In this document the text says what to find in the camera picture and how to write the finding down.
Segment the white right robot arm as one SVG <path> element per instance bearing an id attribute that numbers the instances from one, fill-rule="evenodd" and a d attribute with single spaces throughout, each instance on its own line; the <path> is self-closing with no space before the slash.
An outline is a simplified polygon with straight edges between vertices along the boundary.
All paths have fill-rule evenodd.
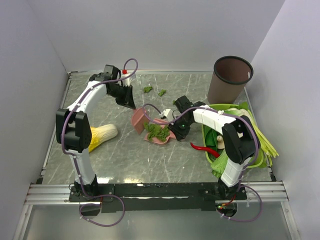
<path id="1" fill-rule="evenodd" d="M 222 135 L 228 160 L 220 177 L 223 182 L 218 193 L 223 199 L 230 199 L 252 157 L 257 158 L 260 149 L 258 136 L 246 116 L 236 116 L 215 110 L 201 101 L 192 103 L 184 95 L 174 101 L 180 115 L 172 120 L 168 128 L 181 141 L 189 134 L 193 123 L 205 125 Z"/>

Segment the yellow white napa cabbage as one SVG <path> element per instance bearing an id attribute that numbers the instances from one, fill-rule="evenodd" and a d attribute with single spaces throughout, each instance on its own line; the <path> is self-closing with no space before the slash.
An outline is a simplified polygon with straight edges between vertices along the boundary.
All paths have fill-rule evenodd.
<path id="1" fill-rule="evenodd" d="M 118 135 L 118 129 L 114 124 L 106 124 L 99 127 L 90 127 L 91 141 L 88 147 L 88 152 L 92 152 L 102 143 L 113 139 Z"/>

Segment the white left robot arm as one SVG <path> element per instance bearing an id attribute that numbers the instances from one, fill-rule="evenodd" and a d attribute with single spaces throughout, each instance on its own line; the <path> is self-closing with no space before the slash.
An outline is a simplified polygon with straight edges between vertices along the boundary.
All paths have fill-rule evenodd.
<path id="1" fill-rule="evenodd" d="M 62 152 L 70 157 L 75 173 L 75 192 L 87 201 L 99 195 L 97 176 L 89 156 L 92 131 L 88 114 L 104 96 L 111 96 L 119 106 L 134 110 L 133 86 L 135 73 L 106 65 L 104 71 L 93 74 L 85 90 L 67 108 L 60 108 L 55 114 L 56 140 Z"/>

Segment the pink plastic dustpan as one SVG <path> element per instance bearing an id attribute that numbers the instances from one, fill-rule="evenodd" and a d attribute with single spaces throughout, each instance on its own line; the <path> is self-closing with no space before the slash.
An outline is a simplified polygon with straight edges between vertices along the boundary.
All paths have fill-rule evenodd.
<path id="1" fill-rule="evenodd" d="M 168 128 L 166 120 L 155 118 L 153 120 L 156 123 L 146 122 L 143 124 L 147 134 L 144 137 L 145 141 L 149 141 L 154 144 L 164 145 L 169 142 L 170 139 L 176 139 L 176 136 Z"/>

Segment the pink hand brush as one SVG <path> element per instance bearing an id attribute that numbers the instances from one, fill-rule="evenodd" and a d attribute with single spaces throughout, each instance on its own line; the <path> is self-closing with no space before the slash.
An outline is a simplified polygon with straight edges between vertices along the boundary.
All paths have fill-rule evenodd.
<path id="1" fill-rule="evenodd" d="M 144 113 L 145 111 L 140 107 L 133 110 L 133 116 L 131 117 L 131 125 L 139 135 L 145 129 L 145 123 L 149 123 L 149 119 Z"/>

